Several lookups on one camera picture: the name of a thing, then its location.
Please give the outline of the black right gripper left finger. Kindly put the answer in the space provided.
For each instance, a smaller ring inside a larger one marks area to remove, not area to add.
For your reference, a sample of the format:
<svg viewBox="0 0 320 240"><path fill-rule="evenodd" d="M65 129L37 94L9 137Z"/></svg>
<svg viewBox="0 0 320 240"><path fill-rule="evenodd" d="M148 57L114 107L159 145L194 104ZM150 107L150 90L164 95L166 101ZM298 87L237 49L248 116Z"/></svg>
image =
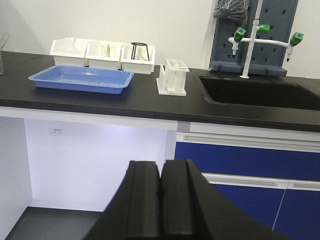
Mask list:
<svg viewBox="0 0 320 240"><path fill-rule="evenodd" d="M159 240L160 175L154 161L130 161L112 200L85 240Z"/></svg>

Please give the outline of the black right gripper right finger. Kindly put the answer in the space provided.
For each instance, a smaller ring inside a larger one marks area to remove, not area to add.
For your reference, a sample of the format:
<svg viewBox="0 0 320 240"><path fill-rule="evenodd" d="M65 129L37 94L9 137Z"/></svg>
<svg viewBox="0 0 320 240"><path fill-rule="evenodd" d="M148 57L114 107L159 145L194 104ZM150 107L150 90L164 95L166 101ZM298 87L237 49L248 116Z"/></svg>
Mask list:
<svg viewBox="0 0 320 240"><path fill-rule="evenodd" d="M164 240L285 240L213 187L194 162L167 160L161 173Z"/></svg>

